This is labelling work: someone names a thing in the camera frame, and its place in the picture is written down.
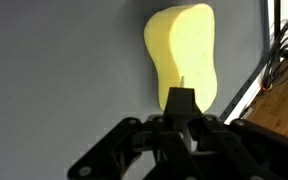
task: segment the gray wall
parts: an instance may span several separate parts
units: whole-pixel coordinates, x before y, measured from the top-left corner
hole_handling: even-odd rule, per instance
[[[204,2],[216,16],[209,112],[219,116],[261,57],[259,3]],[[65,179],[121,119],[162,113],[143,28],[159,9],[190,3],[0,0],[0,179]],[[152,162],[145,153],[125,179],[143,177]]]

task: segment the yellow sponge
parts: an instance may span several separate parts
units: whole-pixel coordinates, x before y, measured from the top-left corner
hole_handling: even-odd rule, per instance
[[[214,13],[197,4],[156,13],[144,29],[144,40],[158,74],[158,96],[164,110],[170,87],[194,88],[205,112],[217,93],[214,68]]]

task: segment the yellow foam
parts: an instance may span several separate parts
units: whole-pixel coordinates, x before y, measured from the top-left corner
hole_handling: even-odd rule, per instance
[[[217,93],[214,38],[214,13],[206,4],[171,7],[148,21],[144,40],[157,70],[163,110],[170,87],[194,88],[202,112],[212,105]]]

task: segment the wooden surface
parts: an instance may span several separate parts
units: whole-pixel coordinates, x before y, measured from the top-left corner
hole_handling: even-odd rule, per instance
[[[288,136],[288,80],[260,96],[253,109],[246,119]]]

